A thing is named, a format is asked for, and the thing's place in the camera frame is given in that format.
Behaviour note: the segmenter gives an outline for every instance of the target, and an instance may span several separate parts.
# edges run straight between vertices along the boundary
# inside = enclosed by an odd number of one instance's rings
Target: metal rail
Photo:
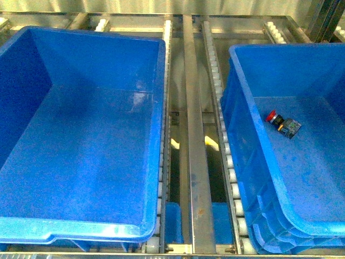
[[[220,72],[220,67],[219,67],[219,62],[218,62],[218,57],[217,57],[217,51],[213,45],[213,37],[211,33],[210,23],[204,22],[202,24],[202,29],[203,29],[203,36],[204,36],[205,52],[206,52],[207,61],[208,61],[210,81],[211,81],[211,89],[212,89],[211,99],[212,99],[212,105],[213,105],[213,114],[214,114],[214,118],[216,122],[217,134],[218,134],[218,139],[220,143],[220,152],[221,152],[222,162],[223,162],[222,163],[223,164],[223,178],[224,178],[225,190],[227,194],[227,202],[229,205],[229,215],[230,215],[232,226],[233,226],[232,231],[233,231],[233,236],[234,236],[234,244],[235,244],[235,249],[236,249],[237,254],[242,254],[235,208],[234,208],[234,203],[233,203],[233,196],[231,193],[231,182],[230,182],[230,177],[228,175],[226,150],[225,150],[226,142],[223,140],[223,132],[222,132],[221,124],[220,124],[220,116],[219,116],[220,105],[218,104],[219,98],[217,98],[217,96],[220,97],[224,89],[224,84],[221,77],[219,76],[221,72]]]
[[[183,15],[193,253],[216,253],[192,15]]]
[[[173,34],[173,24],[171,20],[164,22],[163,40],[165,41],[165,71],[164,71],[164,115],[163,115],[163,165],[162,165],[162,213],[160,217],[160,253],[165,252],[165,203],[168,199],[167,185],[169,176],[169,156],[170,156],[170,103],[169,103],[169,76],[171,63],[171,37]]]

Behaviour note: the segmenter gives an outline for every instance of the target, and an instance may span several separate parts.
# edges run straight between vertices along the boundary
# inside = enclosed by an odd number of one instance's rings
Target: small component
[[[302,126],[298,121],[293,119],[284,120],[280,114],[277,114],[275,110],[270,112],[267,116],[266,121],[272,124],[276,129],[283,134],[285,137],[292,139],[297,131]]]

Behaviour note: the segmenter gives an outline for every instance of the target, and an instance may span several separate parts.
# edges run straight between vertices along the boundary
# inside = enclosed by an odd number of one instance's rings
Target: metal bracket
[[[191,244],[168,244],[166,251],[168,254],[193,254]],[[235,254],[235,247],[232,244],[217,244],[216,253],[220,255]]]

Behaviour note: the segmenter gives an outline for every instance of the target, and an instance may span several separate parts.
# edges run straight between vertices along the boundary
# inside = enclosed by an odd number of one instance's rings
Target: blue crate
[[[221,106],[259,253],[343,246],[344,53],[344,44],[230,48]],[[273,109],[302,124],[293,139],[264,122]]]
[[[0,48],[0,243],[155,229],[165,44],[28,27]]]
[[[216,244],[233,244],[233,230],[227,203],[213,202],[212,212]]]
[[[165,205],[165,243],[183,244],[181,208],[175,202]]]

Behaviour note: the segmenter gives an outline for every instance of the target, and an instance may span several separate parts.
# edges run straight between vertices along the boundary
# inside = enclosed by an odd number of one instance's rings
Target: stacked blue crates
[[[345,246],[345,44],[239,45],[221,105],[260,254]],[[286,138],[265,118],[302,124]]]

